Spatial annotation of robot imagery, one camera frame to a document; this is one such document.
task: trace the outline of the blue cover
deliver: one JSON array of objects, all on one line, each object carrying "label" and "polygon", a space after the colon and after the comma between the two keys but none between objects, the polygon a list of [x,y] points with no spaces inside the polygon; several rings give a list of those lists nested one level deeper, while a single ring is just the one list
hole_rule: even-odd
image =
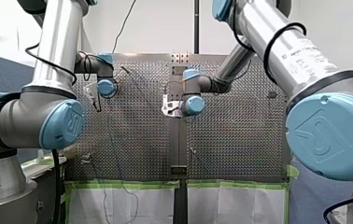
[{"label": "blue cover", "polygon": [[74,144],[83,128],[83,109],[76,100],[65,100],[48,114],[39,134],[43,149],[63,149]]},{"label": "blue cover", "polygon": [[188,79],[194,78],[194,77],[198,77],[200,76],[202,73],[195,69],[195,68],[188,68],[185,71],[183,71],[183,80],[186,81]]},{"label": "blue cover", "polygon": [[188,115],[198,115],[205,109],[205,101],[201,96],[191,96],[185,104]]},{"label": "blue cover", "polygon": [[310,170],[353,181],[353,95],[306,97],[290,111],[286,131],[290,149]]},{"label": "blue cover", "polygon": [[218,21],[226,21],[232,2],[232,0],[213,0],[212,16]]},{"label": "blue cover", "polygon": [[102,79],[98,82],[98,92],[107,97],[116,91],[117,86],[108,79]]}]

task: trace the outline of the hanging cable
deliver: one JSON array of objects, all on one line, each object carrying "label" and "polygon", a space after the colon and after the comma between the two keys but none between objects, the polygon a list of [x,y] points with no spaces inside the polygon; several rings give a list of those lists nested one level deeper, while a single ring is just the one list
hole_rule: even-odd
[{"label": "hanging cable", "polygon": [[234,0],[234,9],[233,9],[233,34],[234,34],[234,38],[235,40],[237,41],[238,44],[240,44],[243,48],[247,49],[247,50],[250,50],[252,52],[255,52],[255,50],[244,44],[241,39],[238,37],[238,34],[237,34],[237,30],[235,28],[235,24],[236,24],[236,16],[237,16],[237,3],[238,3],[238,0]]},{"label": "hanging cable", "polygon": [[307,35],[307,30],[305,29],[303,24],[301,24],[299,22],[292,22],[292,23],[286,25],[285,27],[279,29],[277,32],[275,32],[275,35],[269,41],[269,43],[266,46],[266,49],[264,50],[264,55],[263,55],[264,72],[266,73],[266,76],[269,77],[269,79],[275,84],[276,84],[276,81],[274,79],[274,76],[273,76],[272,72],[270,71],[270,66],[269,66],[270,52],[272,50],[272,46],[277,41],[277,39],[280,36],[282,36],[286,31],[288,31],[288,30],[296,30],[296,27],[301,28],[302,31],[303,31],[303,34]]},{"label": "hanging cable", "polygon": [[77,76],[76,76],[73,72],[69,71],[69,70],[66,69],[66,68],[61,67],[61,66],[58,65],[58,64],[49,62],[49,61],[47,61],[47,60],[45,60],[45,59],[40,58],[39,56],[34,55],[34,54],[31,52],[31,49],[36,49],[37,47],[39,47],[39,43],[37,43],[36,45],[33,45],[32,47],[29,47],[29,48],[25,49],[25,52],[26,52],[27,54],[29,54],[30,56],[32,56],[32,57],[38,59],[40,62],[46,63],[46,64],[50,65],[50,66],[53,67],[53,68],[60,69],[60,70],[64,71],[65,73],[71,75],[71,77],[74,78],[74,80],[72,81],[72,85],[75,85],[75,83],[77,83],[78,78],[77,78]]},{"label": "hanging cable", "polygon": [[133,7],[134,7],[134,5],[135,5],[135,2],[136,2],[136,0],[134,0],[133,3],[131,4],[130,10],[128,11],[126,18],[124,19],[124,22],[123,22],[123,25],[121,26],[121,29],[120,29],[120,31],[119,31],[119,34],[116,36],[115,46],[113,46],[112,53],[115,53],[115,49],[116,49],[116,46],[118,45],[119,37],[121,36],[121,33],[123,33],[124,26],[126,25],[126,22],[127,22],[128,18],[130,17],[130,13],[131,13],[131,11],[133,10]]},{"label": "hanging cable", "polygon": [[[110,116],[107,117],[106,119],[106,122],[107,122],[107,127],[108,127],[108,137],[109,137],[109,140],[111,141],[111,144],[114,145],[114,141],[113,141],[113,137],[112,137],[112,134],[111,134],[111,129],[110,129],[110,122],[109,122],[109,118]],[[118,155],[118,152],[116,151],[116,149],[113,147],[113,154],[115,155],[116,157],[116,165],[118,167],[118,171],[119,171],[119,177],[120,177],[120,181],[121,181],[121,187],[124,189],[124,191],[129,194],[129,195],[132,195],[135,197],[135,212],[134,212],[134,216],[127,222],[125,222],[124,224],[129,224],[129,223],[133,223],[136,219],[136,217],[138,216],[138,208],[139,208],[139,198],[138,196],[136,196],[136,194],[134,193],[131,193],[123,184],[123,176],[122,176],[122,172],[121,172],[121,166],[120,166],[120,158],[119,158],[119,155]]]}]

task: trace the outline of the black cable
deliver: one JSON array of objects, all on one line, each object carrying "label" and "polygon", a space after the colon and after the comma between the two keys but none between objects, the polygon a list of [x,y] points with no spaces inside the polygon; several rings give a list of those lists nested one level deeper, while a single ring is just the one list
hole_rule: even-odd
[{"label": "black cable", "polygon": [[280,36],[282,36],[286,31],[295,30],[296,29],[295,27],[300,27],[302,29],[302,31],[303,31],[303,34],[307,35],[307,30],[305,29],[303,24],[301,24],[299,22],[292,22],[292,23],[286,25],[284,28],[281,28],[277,32],[275,32],[275,35],[269,41],[269,43],[266,46],[266,49],[264,50],[264,54],[263,54],[264,72],[266,73],[266,76],[269,77],[269,79],[275,84],[276,84],[276,81],[274,79],[274,76],[273,76],[272,72],[270,71],[270,66],[269,66],[270,52],[272,50],[272,46],[277,41],[277,39]]},{"label": "black cable", "polygon": [[61,66],[58,65],[58,64],[55,64],[55,63],[49,62],[49,61],[47,61],[47,60],[45,60],[45,59],[42,59],[42,58],[40,58],[39,56],[34,55],[34,54],[30,51],[31,49],[35,49],[35,48],[37,48],[37,47],[39,47],[39,43],[36,44],[36,45],[33,45],[32,47],[27,48],[27,49],[25,50],[25,52],[26,52],[27,54],[29,54],[30,56],[32,56],[32,57],[38,59],[40,62],[46,63],[46,64],[52,66],[53,68],[58,68],[58,69],[64,71],[65,73],[71,75],[71,76],[74,78],[74,80],[72,81],[72,85],[75,85],[75,83],[77,83],[78,78],[77,78],[77,76],[76,76],[73,72],[69,71],[69,70],[66,69],[66,68],[61,67]]},{"label": "black cable", "polygon": [[233,9],[233,34],[234,34],[234,37],[235,37],[235,40],[237,41],[238,44],[240,44],[243,48],[247,49],[247,50],[250,50],[252,52],[255,52],[255,50],[244,44],[240,38],[238,37],[238,34],[237,34],[237,30],[235,29],[235,17],[236,17],[236,12],[237,12],[237,3],[238,3],[238,0],[234,0],[234,9]]},{"label": "black cable", "polygon": [[100,176],[98,175],[98,170],[97,167],[95,166],[94,162],[90,161],[90,164],[92,165],[92,169],[94,170],[95,173],[95,178],[98,179],[98,181],[101,181],[102,186],[104,188],[104,199],[103,199],[103,209],[104,209],[104,213],[105,213],[105,219],[106,219],[106,223],[107,224],[111,224],[109,221],[109,218],[107,216],[107,210],[106,210],[106,198],[107,198],[107,193],[106,193],[106,186],[105,186],[105,181],[100,178]]},{"label": "black cable", "polygon": [[58,224],[58,216],[60,215],[60,203],[61,203],[61,169],[60,161],[58,158],[58,150],[52,149],[51,154],[54,160],[54,170],[55,170],[55,203],[54,203],[54,213],[52,218],[52,224]]},{"label": "black cable", "polygon": [[[84,72],[85,74],[83,74],[83,80],[85,81],[89,81],[90,78],[92,77],[92,60],[90,59],[89,55],[83,51],[79,51],[79,53],[84,55],[83,58],[83,67],[84,67]],[[89,61],[89,70],[87,69],[87,64],[86,62]]]},{"label": "black cable", "polygon": [[130,17],[130,13],[131,13],[131,11],[133,10],[133,7],[134,7],[134,5],[135,5],[135,2],[136,2],[136,0],[134,0],[133,3],[131,4],[130,10],[128,11],[126,18],[124,19],[123,25],[121,26],[120,32],[119,32],[119,34],[116,36],[115,46],[113,47],[112,53],[115,53],[115,49],[116,49],[116,46],[118,45],[119,37],[121,36],[121,33],[123,33],[124,26],[125,26],[125,24],[126,24],[128,18]]},{"label": "black cable", "polygon": [[99,57],[99,56],[96,56],[96,55],[92,55],[92,54],[88,54],[84,51],[79,51],[79,53],[83,54],[84,57],[83,57],[83,67],[84,67],[84,71],[85,73],[88,73],[89,76],[86,77],[85,74],[83,74],[83,79],[85,81],[89,81],[90,77],[91,77],[91,74],[92,74],[92,59],[90,57],[93,57],[95,59],[97,59],[98,61],[101,61],[102,63],[110,66],[112,68],[112,70],[115,70],[115,68],[113,67],[113,64],[112,63],[109,63],[107,62],[105,59]]},{"label": "black cable", "polygon": [[345,201],[337,203],[337,204],[334,204],[334,205],[328,207],[327,209],[325,209],[325,211],[323,213],[323,218],[324,218],[325,222],[327,224],[331,224],[331,222],[328,220],[328,214],[331,213],[334,209],[351,204],[351,203],[353,203],[353,198],[345,200]]},{"label": "black cable", "polygon": [[[108,127],[108,136],[109,136],[109,140],[111,141],[112,145],[114,145],[114,141],[113,141],[113,138],[112,138],[112,134],[111,134],[111,129],[110,129],[110,122],[109,122],[109,119],[110,119],[110,116],[107,117],[106,121],[107,121],[107,127]],[[138,196],[136,196],[136,194],[134,193],[131,193],[129,190],[127,190],[127,188],[124,186],[123,184],[123,176],[122,176],[122,172],[121,172],[121,166],[120,166],[120,160],[119,160],[119,155],[118,155],[118,152],[116,151],[116,149],[113,147],[112,148],[113,150],[113,154],[115,155],[116,157],[116,165],[118,167],[118,171],[119,171],[119,176],[120,176],[120,181],[121,181],[121,186],[123,187],[124,191],[129,194],[129,195],[132,195],[135,197],[135,213],[134,213],[134,216],[133,218],[131,218],[129,221],[125,222],[124,224],[129,224],[129,223],[132,223],[134,222],[134,220],[136,219],[136,217],[138,216],[138,208],[139,208],[139,198]]]},{"label": "black cable", "polygon": [[243,74],[241,74],[241,76],[236,77],[236,78],[234,79],[234,81],[236,81],[236,80],[240,79],[241,77],[243,77],[243,76],[249,71],[249,68],[250,68],[251,64],[252,64],[252,60],[249,61],[248,65],[247,65],[246,71],[244,71]]}]

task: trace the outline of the metal base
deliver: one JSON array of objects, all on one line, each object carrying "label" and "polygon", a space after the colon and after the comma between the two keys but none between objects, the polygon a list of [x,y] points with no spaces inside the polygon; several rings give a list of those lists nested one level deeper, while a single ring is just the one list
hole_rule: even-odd
[{"label": "metal base", "polygon": [[0,224],[35,224],[36,207],[36,182],[29,181],[25,191],[0,202]]}]

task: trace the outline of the perforated metal panel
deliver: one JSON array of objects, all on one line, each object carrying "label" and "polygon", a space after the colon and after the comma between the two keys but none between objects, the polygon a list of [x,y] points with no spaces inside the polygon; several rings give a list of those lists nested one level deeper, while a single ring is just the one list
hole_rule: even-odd
[{"label": "perforated metal panel", "polygon": [[[212,76],[224,58],[191,56]],[[289,149],[282,147],[285,96],[254,59],[227,94],[205,94],[204,114],[188,125],[189,177],[282,181]]]},{"label": "perforated metal panel", "polygon": [[[189,64],[211,76],[224,59],[191,55]],[[68,179],[170,178],[170,142],[175,141],[169,139],[172,127],[161,105],[171,60],[171,55],[117,55],[120,90],[114,98],[102,100],[101,113],[83,95],[83,87],[96,77],[86,82],[79,76],[75,92],[84,106],[85,124],[78,156],[66,171]],[[121,66],[132,73],[123,72]],[[275,93],[276,98],[269,97]],[[282,181],[289,157],[289,150],[282,147],[285,99],[264,75],[261,62],[254,60],[230,93],[204,98],[204,114],[187,119],[189,178]],[[81,163],[89,153],[92,163]]]},{"label": "perforated metal panel", "polygon": [[[168,179],[168,121],[161,104],[170,56],[117,55],[115,61],[114,74],[120,88],[115,97],[101,100],[100,113],[83,94],[83,87],[96,77],[84,81],[79,76],[75,93],[83,103],[85,122],[77,143],[78,156],[67,169],[67,178],[120,179],[119,160],[123,179]],[[89,153],[92,163],[81,163]]]}]

